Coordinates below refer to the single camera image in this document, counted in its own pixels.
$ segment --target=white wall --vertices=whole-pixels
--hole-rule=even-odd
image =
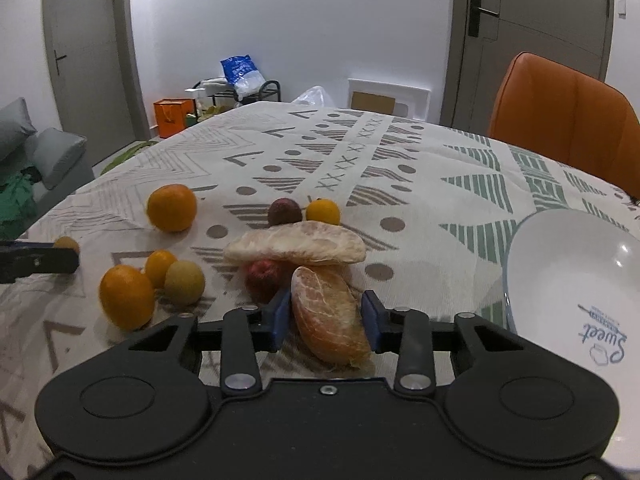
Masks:
[[[313,85],[347,105],[347,78],[433,91],[442,103],[450,0],[131,0],[143,99],[182,97],[222,74],[220,60],[250,54],[291,101]]]
[[[626,0],[626,19],[616,1],[607,83],[620,90],[640,117],[640,0]]]
[[[24,97],[33,125],[60,128],[42,31],[42,0],[0,0],[0,108]]]

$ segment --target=chair backrest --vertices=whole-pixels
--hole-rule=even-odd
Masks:
[[[602,178],[640,198],[640,124],[626,98],[535,54],[518,54],[488,136]]]

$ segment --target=patterned tablecloth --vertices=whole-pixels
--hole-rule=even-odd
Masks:
[[[183,234],[153,229],[149,194],[180,182],[198,197]],[[167,248],[200,264],[207,286],[194,308],[221,319],[249,301],[238,268],[222,251],[248,229],[266,227],[269,204],[301,206],[326,197],[365,241],[367,259],[350,269],[356,290],[372,288],[388,307],[411,306],[450,320],[474,311],[504,325],[502,263],[518,223],[546,208],[575,208],[640,236],[638,213],[620,190],[595,177],[485,137],[369,112],[258,103],[163,140],[78,190],[24,235],[81,246],[73,277],[39,275],[0,288],[0,463],[16,478],[50,452],[33,418],[50,378],[122,341],[97,297],[102,275],[119,263],[142,266]],[[162,296],[154,322],[176,309]],[[258,356],[273,376],[382,375],[396,359],[374,356],[363,370],[332,369],[291,337],[277,354]],[[438,382],[452,380],[437,356]],[[218,380],[215,352],[201,378]]]

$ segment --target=sofa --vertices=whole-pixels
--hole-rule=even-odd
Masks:
[[[55,128],[37,132],[24,98],[0,109],[0,185],[28,174],[33,193],[35,207],[23,218],[23,230],[94,179],[85,151],[85,137]]]

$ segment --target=gray door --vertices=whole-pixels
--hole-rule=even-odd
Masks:
[[[608,0],[467,0],[466,12],[454,128],[487,132],[502,78],[520,52],[604,78]]]
[[[64,130],[87,137],[95,164],[133,142],[118,60],[113,0],[50,0],[56,70],[51,74]]]

